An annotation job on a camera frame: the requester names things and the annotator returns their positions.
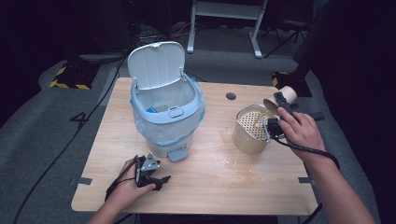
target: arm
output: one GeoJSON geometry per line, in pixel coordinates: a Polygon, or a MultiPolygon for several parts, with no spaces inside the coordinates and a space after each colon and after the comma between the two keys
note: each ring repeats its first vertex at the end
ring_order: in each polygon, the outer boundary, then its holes
{"type": "MultiPolygon", "coordinates": [[[[123,171],[131,162],[132,161],[125,162],[125,165],[121,170],[123,171]]],[[[155,189],[155,184],[138,188],[134,181],[134,177],[135,164],[129,169],[127,173],[125,173],[123,178],[120,180],[120,183],[88,223],[114,223],[117,215],[122,212],[122,210],[132,205],[141,196],[155,189]]]]}
{"type": "MultiPolygon", "coordinates": [[[[292,116],[281,107],[278,112],[282,117],[278,124],[288,140],[302,147],[325,151],[318,126],[311,117],[297,112],[292,116]]],[[[361,198],[331,159],[293,148],[292,150],[307,165],[315,179],[330,223],[375,223],[361,198]]]]}

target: white shelf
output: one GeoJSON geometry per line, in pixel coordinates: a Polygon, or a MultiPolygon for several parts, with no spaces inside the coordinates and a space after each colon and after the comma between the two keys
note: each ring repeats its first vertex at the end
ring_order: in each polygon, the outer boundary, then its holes
{"type": "Polygon", "coordinates": [[[261,6],[243,6],[224,3],[199,2],[196,3],[196,15],[257,20],[261,6]]]}

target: person's left hand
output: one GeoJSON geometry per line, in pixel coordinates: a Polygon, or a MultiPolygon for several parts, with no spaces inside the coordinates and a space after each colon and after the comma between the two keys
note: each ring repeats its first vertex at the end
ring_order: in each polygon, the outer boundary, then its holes
{"type": "MultiPolygon", "coordinates": [[[[133,160],[126,161],[120,172],[122,172],[131,162],[133,162],[133,160]]],[[[134,180],[135,175],[136,164],[132,165],[132,167],[124,174],[120,183],[106,200],[106,203],[112,204],[114,209],[121,212],[125,208],[131,206],[141,196],[155,189],[155,184],[139,188],[134,180]]]]}

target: wooden table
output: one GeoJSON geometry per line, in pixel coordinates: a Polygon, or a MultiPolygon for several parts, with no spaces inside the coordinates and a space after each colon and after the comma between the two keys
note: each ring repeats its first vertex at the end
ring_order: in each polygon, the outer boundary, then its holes
{"type": "MultiPolygon", "coordinates": [[[[72,207],[96,211],[106,189],[125,161],[150,153],[146,139],[134,127],[129,103],[132,80],[119,78],[110,97],[72,207]]],[[[219,215],[310,215],[318,206],[303,163],[276,142],[263,153],[248,155],[233,144],[236,114],[245,106],[260,104],[276,89],[264,86],[201,83],[206,114],[194,133],[189,156],[183,161],[160,160],[153,177],[171,175],[160,191],[152,191],[127,209],[131,213],[219,215]],[[226,98],[233,92],[236,99],[226,98]]]]}

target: bin lid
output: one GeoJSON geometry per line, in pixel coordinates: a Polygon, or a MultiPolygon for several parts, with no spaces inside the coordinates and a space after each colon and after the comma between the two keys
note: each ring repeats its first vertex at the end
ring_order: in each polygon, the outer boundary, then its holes
{"type": "Polygon", "coordinates": [[[149,44],[132,51],[128,70],[139,90],[159,88],[181,78],[185,52],[173,41],[149,44]]]}

